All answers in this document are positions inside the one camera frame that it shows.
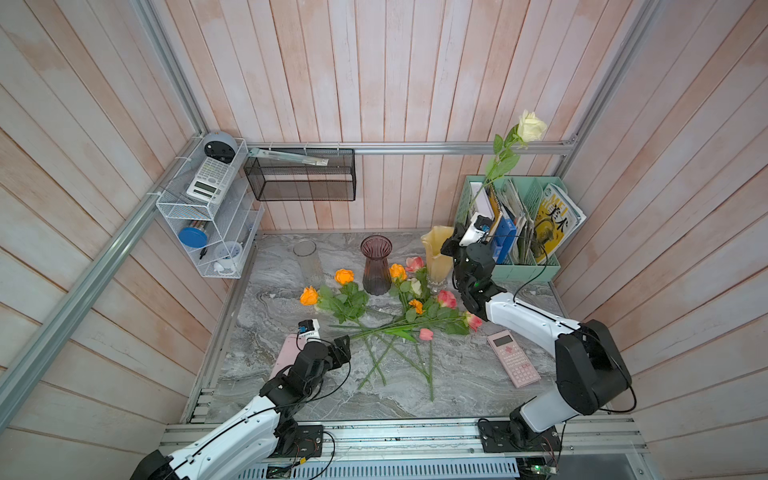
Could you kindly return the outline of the orange marigold flower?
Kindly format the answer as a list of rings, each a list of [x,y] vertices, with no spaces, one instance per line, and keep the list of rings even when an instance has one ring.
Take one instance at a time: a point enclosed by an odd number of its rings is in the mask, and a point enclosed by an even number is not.
[[[390,318],[390,322],[380,326],[370,327],[365,325],[360,318],[346,318],[345,321],[339,323],[337,327],[346,330],[348,333],[352,333],[354,338],[390,335],[403,338],[410,342],[416,342],[415,335],[420,329],[417,325],[417,320],[424,311],[423,304],[420,301],[414,300],[406,303],[405,309],[399,315],[396,315],[394,311],[382,310],[370,306],[366,306],[365,308],[359,307],[358,310],[363,315],[387,316]]]

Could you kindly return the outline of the cream white rose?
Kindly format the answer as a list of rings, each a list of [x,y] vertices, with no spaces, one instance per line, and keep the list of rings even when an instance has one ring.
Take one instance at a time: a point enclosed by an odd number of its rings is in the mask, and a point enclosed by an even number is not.
[[[475,205],[481,192],[504,177],[519,163],[521,157],[519,150],[527,149],[532,142],[541,140],[547,129],[548,125],[534,112],[524,110],[517,124],[505,137],[496,135],[493,140],[494,157],[486,166],[481,189],[472,197],[470,206]]]

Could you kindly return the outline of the pink rose flower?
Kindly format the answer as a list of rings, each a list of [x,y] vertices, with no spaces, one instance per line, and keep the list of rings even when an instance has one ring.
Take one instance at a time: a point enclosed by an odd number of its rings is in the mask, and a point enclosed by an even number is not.
[[[436,296],[437,304],[443,308],[455,309],[457,300],[453,293],[447,290],[440,290]]]

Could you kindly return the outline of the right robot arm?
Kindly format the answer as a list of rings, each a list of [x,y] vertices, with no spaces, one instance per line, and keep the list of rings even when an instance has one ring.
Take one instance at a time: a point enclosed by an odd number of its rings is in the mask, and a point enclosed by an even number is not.
[[[480,420],[478,429],[500,451],[540,450],[548,440],[559,447],[556,426],[603,410],[619,394],[632,391],[631,374],[605,324],[555,316],[498,286],[492,280],[495,262],[482,236],[457,226],[443,243],[441,253],[453,261],[454,288],[471,314],[550,354],[555,385],[513,410],[508,422]]]

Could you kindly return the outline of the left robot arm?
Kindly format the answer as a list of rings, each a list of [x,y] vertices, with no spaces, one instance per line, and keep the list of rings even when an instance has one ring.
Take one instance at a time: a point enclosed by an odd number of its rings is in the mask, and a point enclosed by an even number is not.
[[[204,437],[164,455],[155,450],[133,479],[229,479],[250,463],[287,453],[296,443],[294,415],[319,392],[327,372],[351,360],[350,337],[310,339],[293,363],[267,381],[242,410]]]

